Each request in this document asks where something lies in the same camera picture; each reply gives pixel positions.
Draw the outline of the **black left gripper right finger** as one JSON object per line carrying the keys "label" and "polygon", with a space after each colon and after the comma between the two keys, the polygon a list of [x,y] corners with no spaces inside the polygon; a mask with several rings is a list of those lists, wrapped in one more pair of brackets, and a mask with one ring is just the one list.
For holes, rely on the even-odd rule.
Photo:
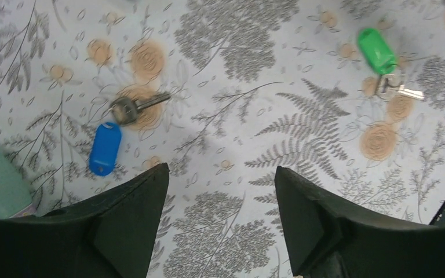
{"label": "black left gripper right finger", "polygon": [[377,213],[282,166],[275,189],[294,276],[445,277],[445,226]]}

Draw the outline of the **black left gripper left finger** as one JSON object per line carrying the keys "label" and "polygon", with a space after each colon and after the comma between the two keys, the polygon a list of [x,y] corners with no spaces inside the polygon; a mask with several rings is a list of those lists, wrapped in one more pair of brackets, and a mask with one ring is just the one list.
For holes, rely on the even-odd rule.
{"label": "black left gripper left finger", "polygon": [[0,277],[146,277],[166,163],[44,216],[0,220]]}

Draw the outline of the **blue tag key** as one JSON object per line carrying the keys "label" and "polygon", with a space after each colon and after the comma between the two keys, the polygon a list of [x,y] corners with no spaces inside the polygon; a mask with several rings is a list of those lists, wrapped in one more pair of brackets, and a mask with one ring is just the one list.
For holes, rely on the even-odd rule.
{"label": "blue tag key", "polygon": [[89,155],[89,170],[101,177],[112,173],[122,141],[121,127],[133,125],[142,112],[169,99],[171,94],[168,92],[156,93],[145,99],[128,96],[115,99],[105,111],[113,121],[103,122],[96,129]]}

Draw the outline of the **floral table mat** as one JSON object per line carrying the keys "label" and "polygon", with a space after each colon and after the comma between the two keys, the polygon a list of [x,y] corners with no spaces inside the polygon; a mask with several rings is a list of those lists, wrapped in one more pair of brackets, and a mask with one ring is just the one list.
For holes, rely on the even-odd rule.
{"label": "floral table mat", "polygon": [[[375,95],[377,29],[424,100]],[[121,127],[121,96],[171,99]],[[429,223],[445,201],[442,1],[0,1],[0,145],[37,213],[167,163],[149,277],[292,277],[278,166],[370,210]]]}

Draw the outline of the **green tag key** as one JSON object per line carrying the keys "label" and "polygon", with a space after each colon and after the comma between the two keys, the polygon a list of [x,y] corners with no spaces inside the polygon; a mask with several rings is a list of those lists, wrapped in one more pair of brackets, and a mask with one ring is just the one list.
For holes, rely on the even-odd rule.
{"label": "green tag key", "polygon": [[422,91],[409,89],[404,77],[397,73],[398,59],[381,33],[372,27],[358,32],[357,45],[370,68],[379,75],[375,95],[385,101],[403,96],[415,100],[424,100]]}

